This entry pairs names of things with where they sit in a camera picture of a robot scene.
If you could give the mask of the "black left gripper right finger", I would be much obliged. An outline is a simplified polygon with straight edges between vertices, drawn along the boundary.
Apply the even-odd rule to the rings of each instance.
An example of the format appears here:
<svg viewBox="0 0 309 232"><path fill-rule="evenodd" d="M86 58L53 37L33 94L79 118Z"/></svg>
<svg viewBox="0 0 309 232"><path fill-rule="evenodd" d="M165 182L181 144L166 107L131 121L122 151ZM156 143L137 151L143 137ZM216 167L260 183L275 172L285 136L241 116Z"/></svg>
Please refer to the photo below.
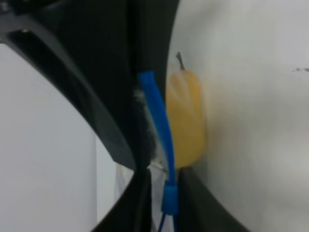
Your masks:
<svg viewBox="0 0 309 232"><path fill-rule="evenodd" d="M168 51L178 5L177 0L132 0L128 9L136 89L139 87L138 73L153 71L165 109ZM152 142L147 134L142 140L142 157L150 160ZM176 180L179 191L178 232L246 231L202 185L192 165L176 169Z"/></svg>

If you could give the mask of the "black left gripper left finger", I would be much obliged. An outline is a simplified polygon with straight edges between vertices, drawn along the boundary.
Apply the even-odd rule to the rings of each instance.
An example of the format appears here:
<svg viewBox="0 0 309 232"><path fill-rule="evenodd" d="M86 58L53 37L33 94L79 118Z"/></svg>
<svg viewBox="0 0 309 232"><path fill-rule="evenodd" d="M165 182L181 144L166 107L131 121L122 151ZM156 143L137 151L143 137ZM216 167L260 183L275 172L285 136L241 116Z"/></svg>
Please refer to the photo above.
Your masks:
<svg viewBox="0 0 309 232"><path fill-rule="evenodd" d="M3 0L1 41L39 71L82 115L111 158L133 171L94 228L149 232L154 152L136 69L137 0Z"/></svg>

